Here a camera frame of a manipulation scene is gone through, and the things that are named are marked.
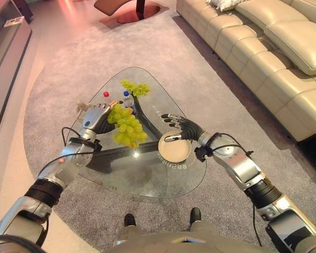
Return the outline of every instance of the floor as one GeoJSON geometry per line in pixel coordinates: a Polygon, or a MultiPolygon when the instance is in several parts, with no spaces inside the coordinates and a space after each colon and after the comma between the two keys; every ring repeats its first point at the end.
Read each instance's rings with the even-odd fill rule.
{"type": "MultiPolygon", "coordinates": [[[[34,182],[23,143],[29,93],[40,71],[57,50],[106,17],[93,7],[94,2],[51,0],[30,5],[34,14],[30,23],[33,34],[0,126],[0,220],[34,182]]],[[[56,214],[51,215],[50,231],[43,248],[48,252],[96,252],[56,214]]]]}

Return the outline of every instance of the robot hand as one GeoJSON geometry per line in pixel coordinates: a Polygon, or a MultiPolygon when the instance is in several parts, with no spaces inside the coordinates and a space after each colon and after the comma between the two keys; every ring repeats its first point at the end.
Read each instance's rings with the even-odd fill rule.
{"type": "Polygon", "coordinates": [[[169,126],[181,129],[182,132],[174,135],[167,136],[166,142],[172,142],[176,140],[195,140],[204,133],[204,130],[196,123],[188,120],[184,117],[175,114],[163,114],[161,116],[165,122],[169,122],[169,126]]]}
{"type": "Polygon", "coordinates": [[[108,133],[115,129],[115,124],[109,124],[107,117],[109,116],[112,106],[111,104],[96,104],[92,105],[82,122],[83,130],[90,130],[96,134],[108,133]]]}

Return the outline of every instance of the throw pillow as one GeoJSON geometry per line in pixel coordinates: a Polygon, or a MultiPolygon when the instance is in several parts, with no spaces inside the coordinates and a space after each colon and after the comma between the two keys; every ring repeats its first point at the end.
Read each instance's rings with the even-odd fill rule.
{"type": "Polygon", "coordinates": [[[214,4],[216,8],[220,9],[222,12],[234,9],[237,4],[244,1],[247,0],[206,0],[208,4],[212,2],[212,4],[214,4]]]}

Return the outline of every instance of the chair base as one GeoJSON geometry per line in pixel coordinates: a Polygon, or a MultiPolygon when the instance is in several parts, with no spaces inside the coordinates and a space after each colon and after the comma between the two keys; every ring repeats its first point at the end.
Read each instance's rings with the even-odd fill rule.
{"type": "Polygon", "coordinates": [[[136,10],[128,11],[118,17],[117,22],[121,24],[133,23],[145,18],[151,17],[160,11],[160,7],[157,5],[145,6],[144,15],[142,13],[136,12],[136,10]]]}

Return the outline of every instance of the beige leather sofa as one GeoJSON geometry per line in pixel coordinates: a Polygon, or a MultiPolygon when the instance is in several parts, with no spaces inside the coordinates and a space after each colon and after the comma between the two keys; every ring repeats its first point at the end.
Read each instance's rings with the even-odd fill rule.
{"type": "Polygon", "coordinates": [[[176,10],[295,140],[316,134],[316,0],[249,0],[224,12],[177,0],[176,10]]]}

